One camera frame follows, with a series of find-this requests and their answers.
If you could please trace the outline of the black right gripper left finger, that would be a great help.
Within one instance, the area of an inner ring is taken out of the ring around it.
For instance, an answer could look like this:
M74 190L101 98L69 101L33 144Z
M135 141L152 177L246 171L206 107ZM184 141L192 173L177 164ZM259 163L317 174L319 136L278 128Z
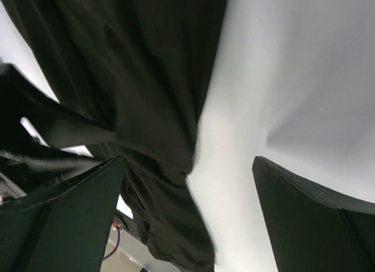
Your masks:
M124 161L1 205L1 271L100 271Z

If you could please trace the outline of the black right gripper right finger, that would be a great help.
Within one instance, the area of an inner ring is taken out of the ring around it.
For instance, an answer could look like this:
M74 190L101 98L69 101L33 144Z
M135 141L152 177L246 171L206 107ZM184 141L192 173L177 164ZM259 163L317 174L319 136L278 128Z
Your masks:
M374 204L255 157L253 177L278 271L374 271Z

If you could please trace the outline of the black t-shirt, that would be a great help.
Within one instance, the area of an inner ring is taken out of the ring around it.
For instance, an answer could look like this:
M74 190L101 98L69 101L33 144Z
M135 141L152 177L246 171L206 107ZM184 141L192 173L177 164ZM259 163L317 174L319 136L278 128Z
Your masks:
M188 190L227 0L1 0L59 101L113 130L140 239L183 271L213 271Z

